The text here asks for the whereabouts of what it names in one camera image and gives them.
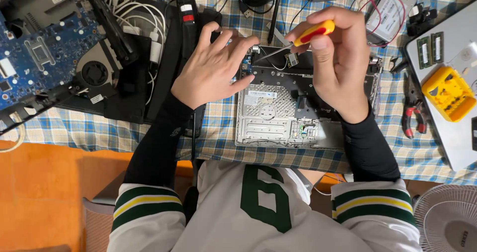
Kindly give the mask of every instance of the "blue circuit board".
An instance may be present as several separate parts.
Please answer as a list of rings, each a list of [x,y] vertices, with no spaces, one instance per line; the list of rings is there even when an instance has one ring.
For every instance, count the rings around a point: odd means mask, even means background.
[[[247,55],[244,57],[242,61],[242,69],[241,72],[245,73],[246,75],[252,74],[252,57]]]
[[[7,29],[0,13],[0,110],[26,95],[70,82],[76,74],[76,63],[104,38],[91,4],[87,0],[73,1],[82,5],[78,14],[18,39]]]

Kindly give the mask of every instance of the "blue checkered cloth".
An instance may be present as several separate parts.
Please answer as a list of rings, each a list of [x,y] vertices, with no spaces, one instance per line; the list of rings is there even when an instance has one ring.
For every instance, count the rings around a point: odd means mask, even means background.
[[[354,10],[358,10],[368,0],[356,0]],[[425,6],[437,8],[437,21],[456,12],[471,0],[418,0]],[[219,10],[225,0],[198,0],[199,6]],[[278,10],[277,28],[285,34],[293,17],[307,0],[281,0]],[[325,3],[309,3],[296,18],[292,27],[303,21],[307,15],[330,5],[349,7],[352,0]],[[266,5],[257,10],[263,11]],[[370,11],[371,5],[364,10]],[[222,25],[238,29],[244,36],[256,35],[261,44],[266,45],[272,12],[265,15],[242,15],[238,0],[229,0],[221,11]],[[381,108],[377,122],[386,141],[397,158],[403,178],[429,180],[454,184],[477,184],[477,169],[473,164],[459,172],[452,171],[444,162],[443,150],[436,138],[432,123],[427,134],[416,133],[414,139],[404,136],[401,128],[403,108],[403,86],[405,71],[391,75],[390,59],[402,57],[402,47],[409,38],[405,29],[387,48],[372,48],[372,53],[384,59],[384,72],[381,82]],[[274,46],[282,46],[275,39]],[[303,168],[335,173],[348,173],[349,165],[343,152],[313,151],[304,149],[237,147],[234,145],[236,122],[235,97],[207,104],[202,133],[197,139],[196,155],[201,159],[216,159],[235,162],[265,164],[270,166]],[[109,149],[118,152],[134,151],[149,126],[135,125],[122,121],[105,119],[97,115],[53,108],[26,124],[26,142],[67,145],[87,151]],[[15,140],[17,131],[4,135],[6,140]],[[178,159],[190,158],[191,139],[182,138],[177,151]]]

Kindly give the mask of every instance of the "hand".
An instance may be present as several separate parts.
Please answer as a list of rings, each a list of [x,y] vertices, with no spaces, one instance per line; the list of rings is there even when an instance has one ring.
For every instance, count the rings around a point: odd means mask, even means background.
[[[191,109],[231,97],[254,79],[249,75],[230,84],[247,50],[258,44],[259,39],[239,37],[236,30],[224,29],[215,42],[210,43],[212,31],[219,32],[221,27],[211,22],[202,28],[194,53],[171,88],[171,93]]]
[[[309,15],[285,39],[292,42],[306,29],[328,19],[335,23],[333,33],[314,36],[310,44],[293,46],[291,52],[305,52],[311,46],[317,94],[345,121],[356,124],[366,119],[369,111],[363,85],[369,64],[363,14],[328,7]]]

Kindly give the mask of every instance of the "red buckle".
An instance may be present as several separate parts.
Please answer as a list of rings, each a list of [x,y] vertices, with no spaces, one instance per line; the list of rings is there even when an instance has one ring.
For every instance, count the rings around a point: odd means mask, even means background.
[[[187,21],[194,21],[194,16],[189,14],[189,15],[184,15],[182,16],[182,21],[187,22]]]

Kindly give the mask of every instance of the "person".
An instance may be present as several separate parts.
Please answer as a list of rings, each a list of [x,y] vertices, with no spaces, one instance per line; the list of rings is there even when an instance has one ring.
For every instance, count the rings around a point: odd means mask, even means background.
[[[309,207],[303,177],[313,178],[313,171],[297,175],[287,168],[208,160],[200,166],[197,210],[186,225],[172,189],[184,123],[201,104],[247,87],[253,75],[230,80],[247,50],[259,43],[212,22],[202,29],[197,48],[131,158],[116,200],[109,252],[421,251],[409,194],[364,94],[370,51],[363,14],[328,7],[285,38],[293,41],[327,19],[337,27],[332,34],[314,36],[310,46],[291,51],[311,47],[316,92],[342,119],[355,182],[331,188],[333,219]],[[211,43],[213,31],[222,33]]]

